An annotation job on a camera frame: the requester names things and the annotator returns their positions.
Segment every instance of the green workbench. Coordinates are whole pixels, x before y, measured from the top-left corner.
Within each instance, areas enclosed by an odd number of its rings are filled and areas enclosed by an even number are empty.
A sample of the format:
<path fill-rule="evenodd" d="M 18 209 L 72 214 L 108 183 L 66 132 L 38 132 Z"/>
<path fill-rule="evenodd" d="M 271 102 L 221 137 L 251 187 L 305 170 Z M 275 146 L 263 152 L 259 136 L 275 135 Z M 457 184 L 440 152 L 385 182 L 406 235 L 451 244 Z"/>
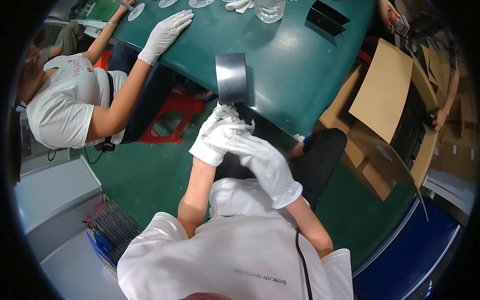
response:
<path fill-rule="evenodd" d="M 101 12 L 100 7 L 115 8 L 115 4 L 96 2 L 88 18 L 107 21 L 115 10 Z M 145 46 L 158 22 L 190 9 L 187 0 L 167 8 L 159 8 L 158 1 L 142 2 L 142 14 L 131 22 L 125 17 L 113 34 L 138 49 Z M 346 31 L 332 37 L 305 26 L 313 2 L 287 1 L 283 19 L 273 24 L 260 21 L 254 9 L 244 14 L 229 12 L 221 0 L 193 9 L 192 24 L 161 62 L 216 92 L 215 55 L 245 52 L 251 109 L 291 135 L 306 135 L 337 95 L 360 49 L 374 6 L 374 0 L 323 0 L 350 19 L 344 25 Z"/>

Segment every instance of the white cotton glove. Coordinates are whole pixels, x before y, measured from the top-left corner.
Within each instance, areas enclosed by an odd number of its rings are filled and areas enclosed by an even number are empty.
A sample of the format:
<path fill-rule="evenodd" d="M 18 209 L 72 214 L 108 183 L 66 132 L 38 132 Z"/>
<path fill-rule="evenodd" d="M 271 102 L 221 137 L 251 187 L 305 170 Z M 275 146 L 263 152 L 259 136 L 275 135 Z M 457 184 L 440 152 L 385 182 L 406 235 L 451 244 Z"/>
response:
<path fill-rule="evenodd" d="M 253 126 L 246 125 L 245 121 L 239 119 L 239 113 L 233 106 L 218 103 L 210 117 L 203 123 L 197 139 L 189 150 L 193 156 L 215 167 L 222 163 L 226 151 L 205 143 L 204 137 L 213 131 L 219 132 L 216 131 L 216 128 L 221 125 L 253 129 Z"/>
<path fill-rule="evenodd" d="M 158 23 L 150 33 L 147 43 L 138 54 L 138 58 L 149 65 L 155 65 L 156 61 L 173 42 L 179 34 L 192 22 L 192 10 L 181 11 Z"/>
<path fill-rule="evenodd" d="M 204 142 L 238 155 L 241 165 L 255 174 L 262 189 L 272 198 L 274 209 L 297 200 L 303 187 L 293 180 L 283 155 L 269 142 L 252 136 L 248 130 L 230 129 L 228 132 L 226 128 L 231 126 L 218 126 L 204 138 Z"/>

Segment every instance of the black cable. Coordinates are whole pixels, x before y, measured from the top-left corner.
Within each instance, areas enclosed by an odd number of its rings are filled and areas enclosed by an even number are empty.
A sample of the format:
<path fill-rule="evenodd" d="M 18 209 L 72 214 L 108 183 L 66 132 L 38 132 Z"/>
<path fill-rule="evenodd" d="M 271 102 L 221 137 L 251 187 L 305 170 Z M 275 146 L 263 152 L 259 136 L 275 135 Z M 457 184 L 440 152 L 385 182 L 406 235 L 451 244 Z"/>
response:
<path fill-rule="evenodd" d="M 93 163 L 91 163 L 90 160 L 88 159 L 87 148 L 84 148 L 84 150 L 85 150 L 85 157 L 87 158 L 87 161 L 90 165 L 93 165 L 94 163 L 96 163 L 101 158 L 102 154 L 104 154 L 104 152 L 102 151 L 100 155 L 96 158 L 96 160 Z"/>
<path fill-rule="evenodd" d="M 57 149 L 55 149 L 55 152 L 53 153 L 53 157 L 52 159 L 50 159 L 50 151 L 52 151 L 52 149 L 48 150 L 48 154 L 47 154 L 48 161 L 52 161 L 55 158 L 55 155 L 57 154 Z"/>
<path fill-rule="evenodd" d="M 305 263 L 305 258 L 303 257 L 303 254 L 302 254 L 302 252 L 300 250 L 300 246 L 299 246 L 299 234 L 300 234 L 300 229 L 297 228 L 297 236 L 295 237 L 295 245 L 297 246 L 297 251 L 300 255 L 301 263 L 303 265 L 303 271 L 305 273 L 305 284 L 307 285 L 308 300 L 313 300 L 312 287 L 310 287 L 310 280 L 308 279 L 307 264 Z"/>

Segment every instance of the red plastic stool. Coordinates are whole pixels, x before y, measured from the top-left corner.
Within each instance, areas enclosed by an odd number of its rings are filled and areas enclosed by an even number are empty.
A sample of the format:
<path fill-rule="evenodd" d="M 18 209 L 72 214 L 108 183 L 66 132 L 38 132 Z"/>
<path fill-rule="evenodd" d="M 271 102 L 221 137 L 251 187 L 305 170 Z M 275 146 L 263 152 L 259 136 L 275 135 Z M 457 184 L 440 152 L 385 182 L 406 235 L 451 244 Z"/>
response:
<path fill-rule="evenodd" d="M 196 113 L 201 113 L 204 108 L 205 101 L 203 100 L 198 100 L 193 96 L 186 94 L 171 93 L 165 104 L 162 106 L 162 108 L 156 115 L 155 119 L 152 121 L 148 129 L 138 141 L 148 144 L 167 142 L 174 142 L 179 144 L 183 140 L 183 138 L 180 138 L 180 134 L 182 133 L 190 118 Z M 153 126 L 162 114 L 169 111 L 184 111 L 185 114 L 183 115 L 183 118 L 181 119 L 180 123 L 178 124 L 177 128 L 171 136 L 160 136 L 153 129 Z"/>
<path fill-rule="evenodd" d="M 105 50 L 102 53 L 102 56 L 97 60 L 96 64 L 93 65 L 94 68 L 102 68 L 103 70 L 107 70 L 108 68 L 108 60 L 113 55 L 113 50 Z"/>

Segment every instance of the plastic water bottle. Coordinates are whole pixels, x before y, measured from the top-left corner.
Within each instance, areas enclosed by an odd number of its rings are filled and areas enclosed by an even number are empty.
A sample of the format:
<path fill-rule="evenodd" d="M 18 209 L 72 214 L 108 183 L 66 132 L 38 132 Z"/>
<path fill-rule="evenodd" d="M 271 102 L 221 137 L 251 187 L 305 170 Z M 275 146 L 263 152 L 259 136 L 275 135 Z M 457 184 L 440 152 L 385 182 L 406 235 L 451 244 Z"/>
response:
<path fill-rule="evenodd" d="M 255 14 L 265 23 L 273 23 L 283 17 L 286 0 L 254 0 Z"/>

